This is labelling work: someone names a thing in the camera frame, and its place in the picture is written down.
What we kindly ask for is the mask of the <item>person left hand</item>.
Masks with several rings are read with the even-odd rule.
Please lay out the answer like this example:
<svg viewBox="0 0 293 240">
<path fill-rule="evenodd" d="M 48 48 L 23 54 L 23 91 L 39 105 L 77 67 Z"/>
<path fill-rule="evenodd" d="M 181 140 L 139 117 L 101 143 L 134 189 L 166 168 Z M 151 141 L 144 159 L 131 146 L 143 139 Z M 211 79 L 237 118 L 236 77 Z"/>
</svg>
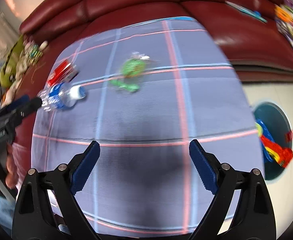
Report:
<svg viewBox="0 0 293 240">
<path fill-rule="evenodd" d="M 18 183 L 18 174 L 17 174 L 17 166 L 15 164 L 13 155 L 12 155 L 12 146 L 7 144 L 7 158 L 6 158 L 6 169 L 8 174 L 6 176 L 5 182 L 8 188 L 13 189 Z"/>
</svg>

